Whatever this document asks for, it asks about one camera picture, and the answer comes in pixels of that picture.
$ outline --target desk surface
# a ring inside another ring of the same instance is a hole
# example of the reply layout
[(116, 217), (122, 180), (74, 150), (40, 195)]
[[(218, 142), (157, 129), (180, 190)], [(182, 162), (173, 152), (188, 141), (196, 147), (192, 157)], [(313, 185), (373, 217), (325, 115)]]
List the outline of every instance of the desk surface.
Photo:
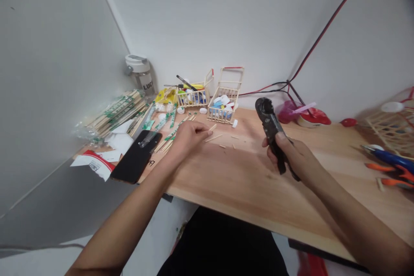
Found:
[[(217, 123), (214, 136), (222, 136), (202, 143), (187, 158), (167, 192), (354, 260), (339, 241), (341, 232), (319, 199), (290, 173), (280, 176), (274, 170), (266, 149), (261, 147), (264, 132), (256, 112), (239, 108), (235, 117), (238, 119), (235, 129)], [(184, 115), (177, 114), (176, 124), (183, 118)], [(201, 114), (196, 120), (215, 124)], [(360, 145), (367, 142), (354, 128), (332, 124), (306, 129), (293, 123), (283, 128), (289, 137), (306, 143), (351, 195), (414, 246), (414, 196), (398, 188), (379, 191), (375, 178), (381, 172), (365, 167), (364, 163), (372, 161)], [(169, 126), (162, 131), (164, 137), (170, 132)], [(163, 156), (160, 151), (153, 154), (151, 159), (155, 164), (147, 166), (139, 182)]]

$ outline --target miniature wooden cart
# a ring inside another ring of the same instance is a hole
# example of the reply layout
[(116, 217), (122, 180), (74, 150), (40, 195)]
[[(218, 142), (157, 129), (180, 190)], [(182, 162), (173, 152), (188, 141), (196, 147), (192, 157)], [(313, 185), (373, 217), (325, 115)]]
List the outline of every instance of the miniature wooden cart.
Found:
[(401, 102), (405, 105), (401, 112), (380, 111), (365, 120), (388, 149), (414, 160), (414, 87), (408, 98)]
[(210, 69), (207, 73), (204, 82), (196, 82), (192, 84), (202, 85), (204, 88), (199, 91), (193, 91), (191, 93), (181, 93), (178, 92), (181, 90), (177, 87), (177, 102), (179, 107), (188, 108), (188, 107), (206, 107), (210, 98), (208, 92), (208, 85), (211, 81), (214, 80), (214, 70)]
[[(239, 81), (223, 81), (223, 72), (240, 75)], [(213, 98), (210, 100), (207, 109), (207, 120), (215, 121), (224, 124), (233, 124), (234, 114), (237, 108), (237, 100), (239, 90), (243, 81), (243, 75), (245, 69), (243, 67), (223, 67), (220, 72), (220, 80), (214, 93)], [(233, 109), (225, 110), (222, 107), (214, 107), (214, 100), (220, 96), (227, 95), (230, 99), (230, 103), (234, 103)]]

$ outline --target red and white packaging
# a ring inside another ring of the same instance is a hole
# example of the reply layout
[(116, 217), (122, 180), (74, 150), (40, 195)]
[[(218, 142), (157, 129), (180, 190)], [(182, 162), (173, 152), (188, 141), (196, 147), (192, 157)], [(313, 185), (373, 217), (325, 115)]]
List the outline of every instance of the red and white packaging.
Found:
[(87, 150), (82, 155), (79, 155), (72, 163), (71, 166), (89, 165), (89, 167), (98, 174), (105, 181), (109, 179), (111, 172), (115, 169), (115, 166), (107, 162), (94, 151)]

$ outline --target person's leg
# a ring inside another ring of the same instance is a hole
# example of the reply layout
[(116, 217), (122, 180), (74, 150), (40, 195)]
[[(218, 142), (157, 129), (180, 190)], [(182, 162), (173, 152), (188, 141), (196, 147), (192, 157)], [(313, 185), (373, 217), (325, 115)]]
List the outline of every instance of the person's leg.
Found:
[(270, 231), (199, 207), (161, 275), (288, 275)]

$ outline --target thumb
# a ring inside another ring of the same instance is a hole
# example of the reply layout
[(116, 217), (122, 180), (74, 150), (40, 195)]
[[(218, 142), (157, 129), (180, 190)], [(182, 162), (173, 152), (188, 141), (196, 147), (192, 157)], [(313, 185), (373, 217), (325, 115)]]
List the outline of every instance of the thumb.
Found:
[(284, 132), (278, 132), (276, 134), (276, 143), (289, 159), (294, 159), (300, 154)]
[(213, 134), (213, 131), (202, 131), (197, 133), (197, 138), (199, 141), (207, 139), (209, 136)]

